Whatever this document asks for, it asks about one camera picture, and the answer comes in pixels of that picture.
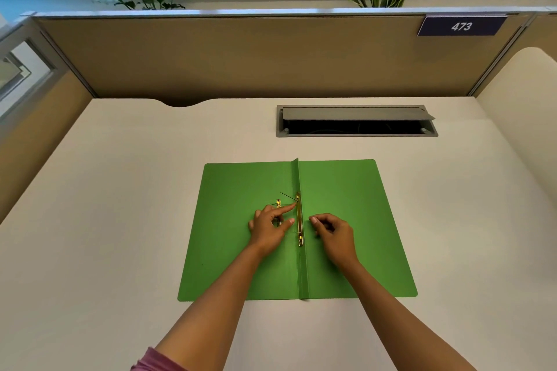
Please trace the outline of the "person's left forearm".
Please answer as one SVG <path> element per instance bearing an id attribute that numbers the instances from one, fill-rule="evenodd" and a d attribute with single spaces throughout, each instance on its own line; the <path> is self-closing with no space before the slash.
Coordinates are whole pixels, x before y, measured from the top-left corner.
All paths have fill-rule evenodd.
<path id="1" fill-rule="evenodd" d="M 155 350 L 187 371 L 223 371 L 249 287 L 268 253 L 264 244 L 249 243 Z"/>

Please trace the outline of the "pink sleeve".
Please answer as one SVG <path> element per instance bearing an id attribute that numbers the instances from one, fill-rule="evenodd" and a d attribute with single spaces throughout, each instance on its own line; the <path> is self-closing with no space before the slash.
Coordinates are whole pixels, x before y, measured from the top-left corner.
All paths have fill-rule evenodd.
<path id="1" fill-rule="evenodd" d="M 172 361 L 164 354 L 149 347 L 130 371 L 187 371 L 184 367 Z"/>

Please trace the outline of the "beige side partition with glass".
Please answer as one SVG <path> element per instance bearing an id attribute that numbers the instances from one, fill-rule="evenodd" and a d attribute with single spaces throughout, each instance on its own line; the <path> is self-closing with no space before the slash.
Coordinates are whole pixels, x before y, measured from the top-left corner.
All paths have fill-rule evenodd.
<path id="1" fill-rule="evenodd" d="M 0 28 L 0 224 L 98 98 L 39 18 Z"/>

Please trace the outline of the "person's right forearm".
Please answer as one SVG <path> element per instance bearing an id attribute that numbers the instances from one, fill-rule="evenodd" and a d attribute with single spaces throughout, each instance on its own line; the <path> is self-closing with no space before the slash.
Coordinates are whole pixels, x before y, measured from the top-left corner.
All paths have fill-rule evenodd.
<path id="1" fill-rule="evenodd" d="M 477 371 L 392 296 L 357 259 L 338 263 L 397 371 Z"/>

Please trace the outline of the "beige desk partition panel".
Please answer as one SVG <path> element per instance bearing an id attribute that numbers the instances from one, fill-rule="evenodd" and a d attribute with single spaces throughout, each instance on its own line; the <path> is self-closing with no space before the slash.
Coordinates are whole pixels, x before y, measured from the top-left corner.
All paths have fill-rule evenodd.
<path id="1" fill-rule="evenodd" d="M 98 98 L 466 96 L 532 10 L 40 13 Z M 507 15 L 492 37 L 418 37 L 426 16 Z"/>

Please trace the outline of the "gold metal fastener bar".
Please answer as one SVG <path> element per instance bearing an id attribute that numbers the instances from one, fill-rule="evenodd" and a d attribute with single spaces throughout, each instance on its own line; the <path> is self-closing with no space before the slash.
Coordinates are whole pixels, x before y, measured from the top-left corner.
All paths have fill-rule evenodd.
<path id="1" fill-rule="evenodd" d="M 302 204 L 302 198 L 301 198 L 301 190 L 298 189 L 296 191 L 296 196 L 290 196 L 284 192 L 280 192 L 283 196 L 294 200 L 296 202 L 296 223 L 297 223 L 297 241 L 298 241 L 298 246 L 299 247 L 303 247 L 304 246 L 304 242 L 305 242 L 305 238 L 304 238 L 304 231 L 303 231 L 303 204 Z"/>

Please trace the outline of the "dark blue number sign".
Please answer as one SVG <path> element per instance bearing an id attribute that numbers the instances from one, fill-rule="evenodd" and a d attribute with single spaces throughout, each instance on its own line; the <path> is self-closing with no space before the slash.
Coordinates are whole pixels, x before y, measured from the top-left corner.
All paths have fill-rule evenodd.
<path id="1" fill-rule="evenodd" d="M 507 15 L 426 16 L 418 37 L 492 37 L 505 23 Z"/>

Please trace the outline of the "green paper file folder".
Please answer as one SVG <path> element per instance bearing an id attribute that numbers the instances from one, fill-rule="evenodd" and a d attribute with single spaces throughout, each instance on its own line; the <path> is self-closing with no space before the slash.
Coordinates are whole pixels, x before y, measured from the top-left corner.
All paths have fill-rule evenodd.
<path id="1" fill-rule="evenodd" d="M 258 268 L 248 300 L 357 297 L 314 236 L 310 216 L 331 213 L 354 229 L 359 261 L 394 297 L 416 297 L 417 287 L 373 159 L 208 163 L 203 169 L 178 301 L 196 300 L 249 240 L 248 220 L 259 207 L 301 190 L 304 246 L 297 223 Z M 296 220 L 296 209 L 284 214 Z"/>

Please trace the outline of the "person's right hand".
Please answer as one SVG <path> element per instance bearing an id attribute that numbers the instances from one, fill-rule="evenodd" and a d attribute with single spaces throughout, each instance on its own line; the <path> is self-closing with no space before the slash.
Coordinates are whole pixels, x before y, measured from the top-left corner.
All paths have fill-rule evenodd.
<path id="1" fill-rule="evenodd" d="M 329 260 L 343 274 L 360 268 L 361 263 L 357 256 L 352 227 L 345 220 L 331 213 L 312 216 L 318 216 L 324 224 L 324 236 L 319 238 Z"/>

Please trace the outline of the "white rounded side partition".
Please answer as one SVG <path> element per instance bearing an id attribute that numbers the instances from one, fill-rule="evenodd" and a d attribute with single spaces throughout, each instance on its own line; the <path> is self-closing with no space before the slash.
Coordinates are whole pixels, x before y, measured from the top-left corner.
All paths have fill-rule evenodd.
<path id="1" fill-rule="evenodd" d="M 522 49 L 477 101 L 557 205 L 557 61 L 542 49 Z"/>

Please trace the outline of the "person's left hand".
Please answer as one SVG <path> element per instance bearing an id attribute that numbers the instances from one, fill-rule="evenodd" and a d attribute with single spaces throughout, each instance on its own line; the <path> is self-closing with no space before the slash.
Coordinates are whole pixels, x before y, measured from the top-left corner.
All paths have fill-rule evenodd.
<path id="1" fill-rule="evenodd" d="M 248 247 L 257 253 L 262 261 L 281 244 L 286 233 L 277 229 L 279 220 L 284 220 L 284 214 L 294 210 L 296 203 L 276 208 L 275 205 L 267 205 L 262 210 L 254 213 L 254 218 L 249 221 L 248 228 L 250 239 Z"/>

